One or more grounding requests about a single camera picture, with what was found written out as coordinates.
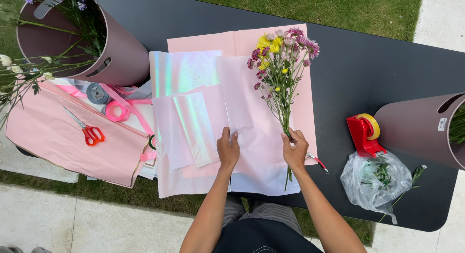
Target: clear plastic bag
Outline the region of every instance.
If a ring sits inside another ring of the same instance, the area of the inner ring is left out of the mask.
[[[349,156],[341,175],[342,186],[354,205],[392,217],[397,225],[391,203],[411,189],[411,172],[390,152],[377,158]]]

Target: barcode label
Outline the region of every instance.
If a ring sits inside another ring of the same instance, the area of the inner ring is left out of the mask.
[[[445,130],[445,122],[446,121],[447,121],[446,118],[439,120],[438,131],[444,131]]]

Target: mauve flower bucket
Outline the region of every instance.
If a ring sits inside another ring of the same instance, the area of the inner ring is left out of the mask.
[[[463,144],[449,142],[449,125],[465,93],[387,104],[375,114],[386,148],[465,170]]]
[[[78,31],[65,16],[55,8],[51,8],[43,18],[36,18],[34,12],[42,4],[26,3],[21,13],[31,21],[68,31]],[[107,41],[100,57],[92,65],[84,66],[69,72],[56,72],[56,77],[73,78],[119,86],[132,86],[141,83],[149,74],[149,57],[147,49],[132,34],[126,31],[111,15],[100,7],[102,18],[107,27]],[[60,55],[71,45],[76,43],[80,36],[64,31],[57,31],[46,27],[25,24],[16,29],[18,44],[26,58],[43,55]],[[78,44],[84,48],[88,42]],[[67,55],[84,54],[85,52],[74,47]],[[88,60],[90,54],[84,55]],[[79,63],[82,58],[69,58],[62,63]],[[33,63],[42,63],[42,59],[30,59]]]

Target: yellow tape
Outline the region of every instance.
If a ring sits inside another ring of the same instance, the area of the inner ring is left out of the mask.
[[[376,122],[375,118],[373,118],[372,115],[366,114],[366,113],[358,114],[356,119],[360,119],[360,118],[364,118],[368,120],[373,127],[373,134],[371,136],[367,136],[366,139],[373,140],[373,139],[378,138],[380,136],[380,126]]]

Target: black table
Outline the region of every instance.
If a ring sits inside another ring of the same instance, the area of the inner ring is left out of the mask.
[[[149,51],[167,52],[167,38],[302,23],[194,0],[99,3]],[[307,171],[341,215],[378,222],[383,214],[352,205],[340,181],[348,156],[355,152],[346,118],[359,113],[373,115],[391,102],[465,92],[465,54],[319,24],[307,23],[307,30],[309,38],[321,47],[312,62],[311,87],[318,156],[330,175],[320,166],[307,166]],[[447,219],[457,169],[392,153],[411,171],[420,164],[428,166],[418,181],[421,187],[408,191],[394,207],[398,226],[438,230]],[[277,197],[236,194],[306,208],[301,193]],[[382,223],[391,224],[391,218]]]

